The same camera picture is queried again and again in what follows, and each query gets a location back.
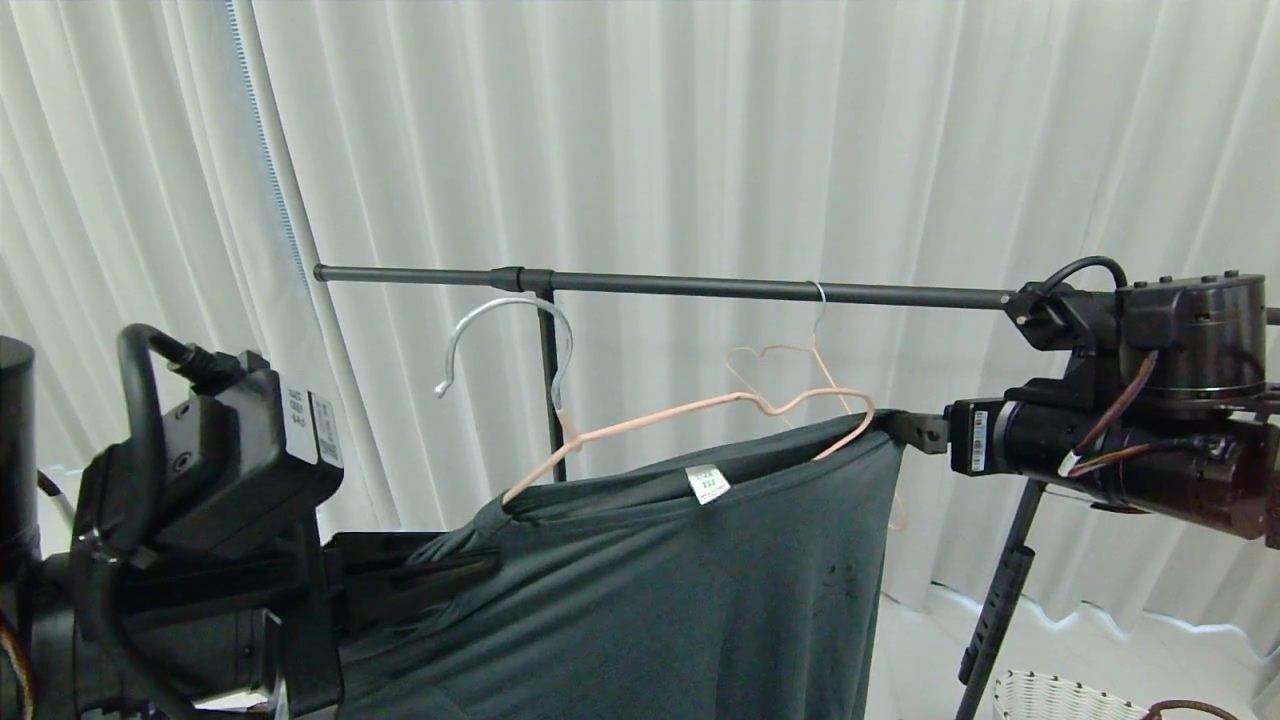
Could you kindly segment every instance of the garment rack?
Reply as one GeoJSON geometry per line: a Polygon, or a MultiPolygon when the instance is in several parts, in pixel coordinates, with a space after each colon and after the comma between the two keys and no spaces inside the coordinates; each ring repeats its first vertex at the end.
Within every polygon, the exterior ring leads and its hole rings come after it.
{"type": "MultiPolygon", "coordinates": [[[[319,264],[312,270],[320,282],[367,282],[445,286],[488,286],[506,292],[532,292],[547,302],[556,302],[556,291],[613,292],[630,295],[675,295],[685,297],[733,297],[746,300],[790,300],[849,305],[888,305],[899,307],[950,307],[959,310],[1001,310],[1010,291],[956,287],[913,287],[887,284],[822,283],[822,292],[808,281],[753,281],[731,278],[699,278],[676,275],[628,275],[608,273],[562,273],[525,266],[492,270],[440,270],[420,268],[357,268],[319,264]]],[[[1280,307],[1266,311],[1268,325],[1280,325],[1280,307]]],[[[552,402],[552,378],[559,368],[556,322],[539,311],[539,341],[543,355],[547,424],[552,452],[564,445],[564,434],[552,402]]],[[[902,414],[892,420],[890,434],[910,442],[928,454],[947,451],[946,424],[938,415],[902,414]]],[[[564,461],[553,470],[554,482],[566,479],[564,461]]],[[[1030,573],[1034,553],[1025,547],[1027,533],[1044,492],[1044,483],[1028,479],[1018,512],[1009,529],[1005,552],[987,591],[987,601],[969,650],[961,661],[960,682],[964,698],[956,720],[973,720],[978,703],[991,679],[996,655],[1004,642],[1023,583],[1030,573]]]]}

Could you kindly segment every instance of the black metal rod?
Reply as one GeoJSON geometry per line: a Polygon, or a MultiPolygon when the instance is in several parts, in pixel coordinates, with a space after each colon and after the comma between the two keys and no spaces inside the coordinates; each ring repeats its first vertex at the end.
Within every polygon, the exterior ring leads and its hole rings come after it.
{"type": "Polygon", "coordinates": [[[1043,482],[1032,479],[1023,487],[1023,497],[1018,501],[1018,512],[1014,514],[1014,523],[1009,527],[1000,565],[991,579],[991,587],[987,588],[987,601],[973,630],[969,648],[960,661],[960,682],[965,684],[965,691],[956,710],[956,720],[973,720],[982,696],[987,692],[996,656],[1005,642],[1005,633],[1012,621],[1018,598],[1021,597],[1023,585],[1030,574],[1032,560],[1036,559],[1036,553],[1025,543],[1044,487],[1043,482]]]}
{"type": "MultiPolygon", "coordinates": [[[[532,273],[534,270],[526,269],[524,272],[532,273]]],[[[538,272],[549,273],[552,290],[751,300],[803,300],[810,302],[822,300],[818,290],[810,282],[538,272]]],[[[499,275],[498,270],[425,270],[316,265],[315,277],[323,282],[488,284],[506,290],[507,287],[503,283],[509,283],[511,274],[499,275]]],[[[1002,290],[826,282],[822,283],[822,288],[827,293],[828,302],[970,310],[998,310],[1001,307],[1001,299],[1009,295],[1007,291],[1002,290]]]]}
{"type": "MultiPolygon", "coordinates": [[[[547,302],[556,302],[554,290],[539,290],[535,295],[547,302]]],[[[564,445],[564,428],[556,416],[556,404],[552,402],[552,378],[559,372],[559,345],[556,338],[556,318],[550,313],[538,313],[538,338],[543,346],[543,384],[547,393],[547,428],[550,432],[552,452],[564,445]]],[[[552,479],[563,483],[567,479],[564,460],[552,468],[552,479]]]]}

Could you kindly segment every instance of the white curtain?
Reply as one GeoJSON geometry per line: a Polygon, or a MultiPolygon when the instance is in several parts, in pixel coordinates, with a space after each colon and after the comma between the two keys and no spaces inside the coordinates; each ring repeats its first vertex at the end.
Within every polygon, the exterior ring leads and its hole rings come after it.
{"type": "MultiPolygon", "coordinates": [[[[41,466],[128,436],[133,322],[256,348],[337,400],[232,29],[214,3],[0,5],[0,333],[37,351],[41,466]]],[[[163,366],[168,407],[184,388],[163,366]]],[[[330,507],[374,521],[358,470],[330,507]]]]}
{"type": "MultiPolygon", "coordinates": [[[[301,240],[328,264],[1009,288],[1103,252],[1135,279],[1280,277],[1275,4],[241,8],[301,240]]],[[[495,291],[329,292],[385,469],[381,512],[454,527],[547,455],[532,310],[468,332],[460,382],[436,400],[449,329],[495,291]]],[[[803,342],[814,311],[561,300],[582,428],[731,388],[728,347],[803,342]]],[[[837,379],[892,407],[937,411],[1061,368],[995,313],[831,307],[820,336],[837,379]]],[[[796,357],[750,372],[774,397],[818,382],[796,357]]],[[[591,446],[570,474],[777,429],[716,410],[591,446]]],[[[909,454],[886,591],[913,606],[931,582],[980,597],[1019,486],[909,454]]],[[[1280,644],[1280,553],[1260,543],[1051,497],[1030,544],[1028,592],[1053,618],[1093,602],[1121,625],[1148,610],[1280,644]]]]}

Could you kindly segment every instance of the t-shirt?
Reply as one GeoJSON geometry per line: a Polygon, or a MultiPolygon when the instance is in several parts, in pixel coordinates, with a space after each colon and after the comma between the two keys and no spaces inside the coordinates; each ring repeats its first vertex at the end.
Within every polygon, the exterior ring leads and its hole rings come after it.
{"type": "Polygon", "coordinates": [[[902,450],[844,416],[494,498],[420,551],[498,574],[343,650],[339,717],[861,717],[902,450]],[[700,505],[686,469],[730,489],[700,505]]]}

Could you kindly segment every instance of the basket handle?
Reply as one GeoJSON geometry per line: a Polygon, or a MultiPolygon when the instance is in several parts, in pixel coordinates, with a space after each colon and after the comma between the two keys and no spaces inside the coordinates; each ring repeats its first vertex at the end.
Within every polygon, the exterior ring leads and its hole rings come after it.
{"type": "Polygon", "coordinates": [[[1162,720],[1161,712],[1165,710],[1199,710],[1201,712],[1207,712],[1221,717],[1222,720],[1239,720],[1239,717],[1231,715],[1221,707],[1207,702],[1199,702],[1198,700],[1166,700],[1157,702],[1147,710],[1147,714],[1142,716],[1142,720],[1162,720]]]}

